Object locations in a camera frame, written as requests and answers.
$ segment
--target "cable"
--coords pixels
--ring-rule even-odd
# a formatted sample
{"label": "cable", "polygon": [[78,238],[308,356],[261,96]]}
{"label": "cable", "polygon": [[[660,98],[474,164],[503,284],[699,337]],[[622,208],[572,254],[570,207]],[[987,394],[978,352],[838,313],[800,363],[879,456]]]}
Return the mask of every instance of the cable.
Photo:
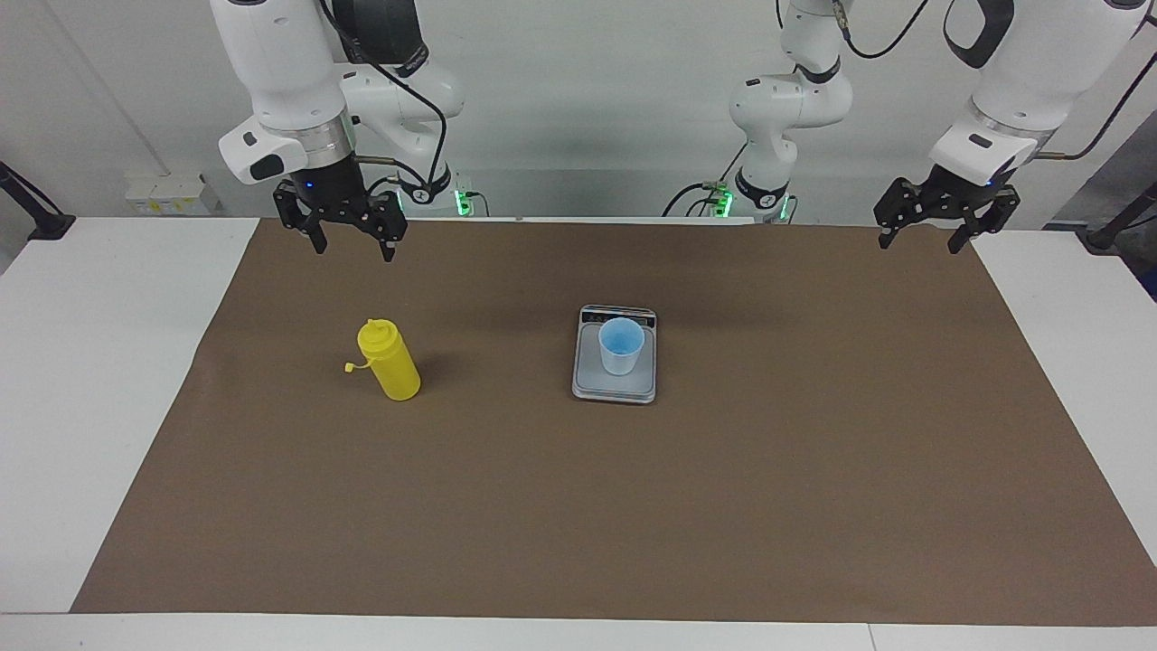
{"label": "cable", "polygon": [[397,178],[393,177],[393,176],[386,176],[386,177],[383,177],[383,178],[378,178],[377,180],[374,182],[373,185],[370,185],[369,187],[366,188],[366,193],[369,194],[370,197],[373,197],[374,192],[378,187],[381,187],[382,185],[385,185],[386,183],[396,183],[396,182],[397,182]]}
{"label": "cable", "polygon": [[928,1],[929,0],[921,0],[920,6],[916,7],[915,13],[912,14],[911,19],[908,19],[908,24],[904,25],[904,29],[900,31],[900,35],[896,37],[896,40],[893,40],[887,47],[884,47],[879,52],[874,52],[871,54],[862,52],[858,47],[856,47],[856,44],[852,42],[852,29],[848,27],[848,13],[847,9],[843,8],[843,2],[841,0],[832,0],[832,6],[835,9],[835,22],[840,24],[840,31],[843,32],[843,40],[848,43],[848,49],[850,49],[852,52],[855,53],[855,56],[860,57],[861,59],[878,59],[887,54],[892,50],[896,50],[896,46],[899,45],[901,40],[904,40],[904,37],[908,35],[908,31],[912,29],[912,25],[916,24],[916,20],[920,19],[920,14],[924,13],[924,8],[928,6]]}
{"label": "cable", "polygon": [[[408,171],[411,173],[411,176],[413,176],[414,178],[418,179],[419,183],[425,183],[425,180],[422,180],[422,175],[421,173],[418,173],[418,171],[415,171],[414,168],[412,168],[408,164],[399,161],[398,158],[378,157],[378,156],[354,156],[354,160],[356,162],[364,163],[364,164],[384,164],[384,165],[397,167],[397,168],[400,168],[400,169],[404,169],[404,170]],[[378,178],[375,182],[375,185],[379,184],[382,180],[385,180],[385,178]]]}
{"label": "cable", "polygon": [[795,210],[799,209],[799,197],[788,197],[788,201],[791,202],[791,212],[788,214],[788,224],[795,221]]}
{"label": "cable", "polygon": [[1037,154],[1034,160],[1076,161],[1085,157],[1085,155],[1088,155],[1089,151],[1093,150],[1093,148],[1100,143],[1100,139],[1104,138],[1105,133],[1108,132],[1108,127],[1113,126],[1113,120],[1115,120],[1117,116],[1121,113],[1121,109],[1125,108],[1125,104],[1129,101],[1129,97],[1133,96],[1133,91],[1136,90],[1138,86],[1141,86],[1141,81],[1144,80],[1145,75],[1149,74],[1149,71],[1152,69],[1154,64],[1157,64],[1157,52],[1154,52],[1154,56],[1149,58],[1149,62],[1145,64],[1145,67],[1141,68],[1141,74],[1138,74],[1137,77],[1133,80],[1133,83],[1129,84],[1129,89],[1125,91],[1125,95],[1121,95],[1121,99],[1117,103],[1117,108],[1114,108],[1113,112],[1108,114],[1108,119],[1105,120],[1104,126],[1100,127],[1100,131],[1097,132],[1097,135],[1093,136],[1092,142],[1089,142],[1088,147],[1081,149],[1081,151],[1076,154],[1064,154],[1061,151],[1040,151],[1039,154]]}
{"label": "cable", "polygon": [[481,192],[466,192],[467,197],[481,197],[482,205],[486,206],[486,216],[491,215],[491,201],[486,198],[486,194]]}
{"label": "cable", "polygon": [[388,69],[382,67],[381,64],[370,58],[369,54],[367,54],[366,51],[362,50],[361,44],[358,42],[358,39],[353,38],[352,36],[346,34],[344,29],[341,29],[341,27],[338,24],[338,20],[333,17],[333,12],[330,10],[330,6],[325,2],[325,0],[317,0],[317,3],[322,6],[322,13],[325,14],[325,20],[329,21],[330,27],[332,27],[333,30],[338,32],[338,37],[341,39],[342,43],[348,45],[351,50],[356,52],[358,56],[362,58],[362,60],[369,64],[370,67],[376,69],[382,76],[389,79],[391,83],[393,83],[398,88],[401,88],[422,104],[426,104],[426,106],[428,106],[430,110],[434,111],[435,114],[437,114],[439,121],[442,125],[442,133],[441,135],[439,135],[437,139],[437,148],[434,149],[434,161],[430,162],[429,177],[422,178],[420,175],[417,173],[414,175],[418,178],[418,180],[420,180],[426,186],[426,188],[433,187],[435,175],[437,173],[437,163],[439,160],[442,157],[442,148],[445,146],[445,133],[447,133],[445,113],[443,113],[442,109],[437,108],[437,105],[434,104],[434,102],[427,99],[421,93],[418,93],[417,90],[411,88],[408,84],[398,79],[397,75],[390,73]]}
{"label": "cable", "polygon": [[691,207],[687,208],[687,212],[684,213],[683,216],[691,216],[691,210],[695,209],[695,206],[703,206],[702,208],[699,208],[699,216],[702,216],[703,215],[703,209],[706,209],[707,206],[712,205],[713,202],[715,202],[715,201],[710,197],[708,197],[706,199],[699,199],[698,201],[691,204]]}
{"label": "cable", "polygon": [[705,187],[705,185],[706,183],[693,183],[691,185],[687,185],[683,190],[679,190],[679,193],[676,194],[673,199],[671,199],[671,202],[666,204],[666,208],[663,209],[663,216],[671,216],[671,208],[675,207],[675,204],[679,202],[679,199],[686,197],[687,194],[694,192],[695,190],[706,190],[707,187]]}
{"label": "cable", "polygon": [[20,184],[23,185],[29,192],[36,194],[37,197],[40,198],[40,200],[43,200],[44,202],[49,204],[49,207],[51,207],[53,210],[56,210],[57,214],[59,214],[61,216],[65,214],[64,210],[61,210],[57,206],[57,204],[52,199],[49,198],[47,194],[45,194],[44,192],[42,192],[40,188],[37,187],[31,180],[29,180],[29,179],[24,178],[23,176],[21,176],[19,171],[16,171],[15,169],[8,167],[2,161],[0,161],[0,168],[3,168],[6,170],[8,170],[8,173],[10,173],[13,178],[15,178],[17,182],[20,182]]}
{"label": "cable", "polygon": [[[743,153],[746,151],[746,150],[747,150],[747,141],[744,140],[743,146],[739,147],[739,150],[735,154],[735,157],[731,158],[731,164],[727,165],[727,169],[723,170],[723,173],[720,176],[720,179],[717,180],[717,183],[723,183],[724,180],[727,180],[727,175],[731,173],[731,170],[735,168],[735,163],[739,162],[739,156],[742,156]],[[712,190],[712,193],[707,194],[707,198],[708,199],[714,199],[715,198],[715,190]],[[703,210],[705,209],[707,209],[707,206],[703,206],[703,207],[699,208],[699,216],[703,215]]]}
{"label": "cable", "polygon": [[1140,228],[1140,227],[1144,225],[1145,223],[1149,223],[1150,221],[1157,221],[1157,214],[1150,216],[1149,219],[1142,219],[1141,221],[1138,221],[1136,223],[1130,223],[1130,224],[1126,225],[1125,228],[1121,228],[1121,230],[1123,231],[1123,230],[1129,230],[1130,228]]}

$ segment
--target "white wall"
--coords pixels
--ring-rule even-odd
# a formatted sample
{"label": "white wall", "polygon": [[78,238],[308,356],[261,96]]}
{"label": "white wall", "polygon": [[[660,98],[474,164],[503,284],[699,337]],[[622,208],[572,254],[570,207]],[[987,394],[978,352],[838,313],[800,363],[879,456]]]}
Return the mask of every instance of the white wall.
{"label": "white wall", "polygon": [[[857,3],[858,44],[890,40],[916,3]],[[675,190],[717,176],[742,142],[730,89],[790,69],[771,0],[418,5],[435,57],[467,86],[450,154],[499,214],[655,214]],[[946,6],[934,1],[893,54],[845,57],[857,93],[852,116],[795,136],[801,221],[871,223],[894,176],[927,173],[928,149],[977,77],[944,46]],[[1083,146],[1155,46],[1157,29],[1148,28],[1051,148]],[[1025,204],[1014,224],[1047,221],[1155,104],[1157,76],[1086,160],[1019,172]],[[0,157],[67,209],[124,213],[123,173],[160,168],[150,146],[174,171],[205,171],[231,213],[273,210],[271,187],[242,186],[216,154],[216,139],[250,109],[207,0],[0,0]]]}
{"label": "white wall", "polygon": [[27,230],[32,230],[32,220],[28,219],[20,206],[12,201],[7,194],[0,192],[0,273],[12,264],[20,252],[28,236]]}

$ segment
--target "green indicator light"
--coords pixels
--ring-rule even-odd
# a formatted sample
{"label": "green indicator light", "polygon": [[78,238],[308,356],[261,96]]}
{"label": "green indicator light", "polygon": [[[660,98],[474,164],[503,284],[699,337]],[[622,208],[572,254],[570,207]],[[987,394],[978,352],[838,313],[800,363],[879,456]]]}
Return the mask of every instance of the green indicator light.
{"label": "green indicator light", "polygon": [[715,216],[720,219],[730,216],[732,202],[735,202],[735,194],[723,190],[723,195],[715,201]]}
{"label": "green indicator light", "polygon": [[466,197],[466,194],[462,193],[458,190],[455,190],[454,191],[454,195],[455,195],[456,199],[458,199],[458,214],[459,215],[466,216],[471,212],[473,212],[474,207],[473,207],[473,205],[471,205],[470,198]]}
{"label": "green indicator light", "polygon": [[783,195],[783,207],[780,208],[780,221],[791,220],[791,210],[788,209],[791,207],[791,194]]}

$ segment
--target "black cable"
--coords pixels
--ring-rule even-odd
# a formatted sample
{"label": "black cable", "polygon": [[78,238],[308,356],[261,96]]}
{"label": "black cable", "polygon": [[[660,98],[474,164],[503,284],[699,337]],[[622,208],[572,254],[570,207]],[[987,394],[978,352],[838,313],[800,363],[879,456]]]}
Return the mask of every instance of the black cable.
{"label": "black cable", "polygon": [[1113,112],[1108,114],[1108,119],[1105,120],[1104,126],[1100,127],[1100,131],[1097,132],[1097,135],[1093,136],[1092,142],[1089,142],[1088,147],[1081,149],[1081,151],[1076,154],[1064,154],[1061,151],[1040,151],[1039,154],[1037,154],[1036,160],[1076,161],[1085,157],[1089,154],[1089,151],[1093,150],[1093,148],[1100,143],[1100,139],[1104,138],[1105,133],[1108,132],[1108,127],[1113,126],[1113,120],[1115,120],[1117,116],[1121,113],[1121,109],[1125,108],[1125,104],[1129,101],[1129,97],[1133,96],[1133,91],[1136,90],[1138,86],[1141,86],[1141,81],[1144,80],[1145,75],[1149,74],[1149,71],[1152,69],[1154,64],[1157,64],[1157,52],[1154,52],[1154,56],[1149,58],[1149,62],[1145,64],[1145,67],[1141,68],[1141,74],[1138,74],[1137,77],[1133,80],[1133,83],[1129,84],[1129,89],[1125,91],[1125,95],[1121,95],[1121,99],[1117,103],[1117,108],[1114,108]]}
{"label": "black cable", "polygon": [[[747,141],[744,140],[743,146],[739,147],[739,150],[735,154],[735,157],[731,158],[731,164],[727,165],[727,169],[724,169],[723,173],[720,176],[718,183],[723,183],[724,180],[727,180],[727,175],[731,173],[731,170],[735,168],[735,163],[739,162],[739,156],[742,156],[743,153],[746,150],[747,150]],[[707,198],[708,199],[715,198],[715,190],[712,190],[712,193],[707,194]],[[705,209],[707,209],[707,206],[699,208],[699,216],[703,215]]]}
{"label": "black cable", "polygon": [[23,176],[20,175],[19,171],[16,171],[15,169],[8,167],[7,164],[3,164],[3,162],[0,162],[0,165],[3,165],[3,168],[6,170],[8,170],[8,173],[10,173],[13,178],[15,178],[16,180],[19,180],[20,184],[23,185],[29,192],[36,194],[37,197],[40,198],[40,200],[43,200],[44,202],[49,204],[49,207],[51,207],[53,210],[56,210],[57,214],[59,214],[61,216],[65,214],[64,210],[61,210],[60,207],[57,206],[56,201],[53,201],[52,199],[50,199],[49,195],[45,194],[44,192],[42,192],[40,188],[37,187],[31,180],[24,178]]}
{"label": "black cable", "polygon": [[663,209],[663,216],[671,216],[671,208],[675,207],[675,204],[679,202],[679,199],[686,197],[687,194],[694,192],[695,190],[706,190],[706,187],[703,187],[702,183],[693,183],[691,185],[687,185],[683,190],[679,190],[679,193],[676,194],[673,199],[671,199],[671,202],[666,204],[666,208]]}
{"label": "black cable", "polygon": [[1130,228],[1138,228],[1141,225],[1144,225],[1145,223],[1149,223],[1150,221],[1157,221],[1157,214],[1150,216],[1149,219],[1142,219],[1141,221],[1138,221],[1136,223],[1130,223],[1130,224],[1126,225],[1125,228],[1121,228],[1121,230],[1128,230]]}
{"label": "black cable", "polygon": [[[377,162],[377,161],[375,161],[375,162],[369,162],[369,161],[359,161],[359,162],[367,162],[368,164],[389,164],[389,165],[391,165],[391,167],[397,167],[397,168],[400,168],[400,169],[404,169],[404,170],[408,171],[408,172],[410,172],[410,175],[411,175],[411,176],[413,176],[414,178],[417,178],[419,183],[426,183],[426,182],[425,182],[425,180],[422,179],[422,175],[421,175],[421,173],[418,173],[418,171],[417,171],[417,170],[414,170],[414,168],[410,167],[408,164],[406,164],[406,163],[404,163],[404,162],[401,162],[401,161],[399,161],[399,160],[397,160],[397,158],[390,158],[390,160],[392,160],[393,162],[391,162],[391,163],[386,163],[386,162],[384,162],[384,161],[383,161],[383,162],[381,162],[381,163],[379,163],[379,162]],[[370,187],[374,187],[375,185],[379,185],[379,184],[381,184],[381,183],[382,183],[383,180],[386,180],[386,179],[388,179],[388,178],[378,178],[378,179],[377,179],[377,180],[376,180],[376,182],[374,183],[374,185],[370,185]]]}
{"label": "black cable", "polygon": [[1108,223],[1088,232],[1085,242],[1090,246],[1103,251],[1111,249],[1113,242],[1117,241],[1117,236],[1125,231],[1125,229],[1148,223],[1148,220],[1141,223],[1134,222],[1140,220],[1155,204],[1157,204],[1157,182],[1145,187],[1136,199],[1133,199],[1129,205],[1125,206],[1125,209],[1108,220]]}
{"label": "black cable", "polygon": [[799,197],[788,197],[791,202],[791,212],[788,214],[788,223],[795,221],[795,210],[799,209]]}
{"label": "black cable", "polygon": [[393,183],[393,177],[392,176],[386,176],[384,178],[378,178],[369,187],[366,188],[366,193],[369,194],[370,197],[373,197],[374,192],[378,187],[381,187],[382,185],[385,185],[386,183]]}
{"label": "black cable", "polygon": [[486,216],[491,215],[491,201],[486,198],[486,194],[481,192],[466,192],[467,197],[481,197],[482,205],[486,206]]}
{"label": "black cable", "polygon": [[333,30],[338,32],[338,37],[341,39],[342,43],[348,45],[351,50],[356,52],[358,56],[362,58],[362,60],[369,64],[370,67],[376,69],[382,76],[389,79],[391,83],[393,83],[398,88],[401,88],[422,104],[426,104],[430,110],[434,111],[435,114],[437,114],[439,121],[442,124],[442,133],[441,135],[439,135],[437,139],[437,148],[434,149],[434,161],[430,163],[430,175],[426,179],[423,179],[421,175],[417,173],[414,175],[419,182],[426,185],[427,188],[433,187],[435,175],[437,173],[437,163],[439,160],[442,157],[442,148],[445,146],[445,133],[447,133],[445,113],[443,113],[442,109],[437,108],[437,105],[434,104],[434,102],[427,99],[421,93],[418,93],[417,90],[411,88],[408,84],[398,79],[397,75],[390,73],[388,69],[382,67],[381,64],[370,58],[369,54],[367,54],[366,51],[362,50],[361,43],[359,43],[358,39],[353,38],[352,36],[346,34],[344,29],[341,29],[341,27],[338,24],[338,20],[333,17],[333,12],[330,10],[330,6],[325,2],[325,0],[317,0],[317,3],[322,6],[322,13],[325,14],[325,20],[329,21],[330,27],[332,27]]}
{"label": "black cable", "polygon": [[904,40],[904,37],[906,37],[908,35],[908,31],[912,30],[912,25],[916,24],[916,21],[920,19],[920,14],[924,13],[924,8],[928,6],[928,1],[929,0],[921,0],[920,6],[916,7],[915,13],[912,14],[911,19],[908,19],[908,24],[904,25],[904,30],[901,30],[900,35],[896,37],[896,40],[893,40],[887,47],[884,47],[879,52],[874,52],[871,54],[862,52],[858,47],[856,47],[856,44],[852,42],[852,30],[848,28],[847,10],[843,8],[843,2],[841,2],[840,0],[832,0],[832,3],[837,6],[837,21],[840,23],[840,31],[843,32],[843,40],[848,43],[848,49],[852,50],[852,52],[855,56],[860,57],[861,59],[878,59],[887,54],[892,50],[896,50],[896,46],[899,45],[901,40]]}
{"label": "black cable", "polygon": [[710,197],[708,197],[706,199],[699,199],[698,201],[691,204],[691,207],[687,208],[687,212],[684,213],[683,216],[691,216],[691,210],[695,209],[695,206],[703,206],[703,207],[699,208],[699,216],[702,216],[703,215],[703,209],[706,209],[707,206],[712,205],[713,202],[715,202],[715,201],[712,200]]}

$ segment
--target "wall outlet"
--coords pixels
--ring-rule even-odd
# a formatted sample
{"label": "wall outlet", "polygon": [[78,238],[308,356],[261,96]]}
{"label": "wall outlet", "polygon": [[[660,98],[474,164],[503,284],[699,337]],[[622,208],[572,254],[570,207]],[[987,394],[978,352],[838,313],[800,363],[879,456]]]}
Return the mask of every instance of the wall outlet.
{"label": "wall outlet", "polygon": [[137,214],[222,214],[216,192],[199,173],[171,173],[155,178],[132,178],[125,192]]}
{"label": "wall outlet", "polygon": [[458,204],[458,215],[473,216],[474,199],[466,195],[471,191],[470,177],[465,173],[456,173],[454,180],[454,195]]}
{"label": "wall outlet", "polygon": [[161,214],[160,204],[153,202],[153,190],[156,190],[155,178],[130,178],[125,200],[137,214]]}

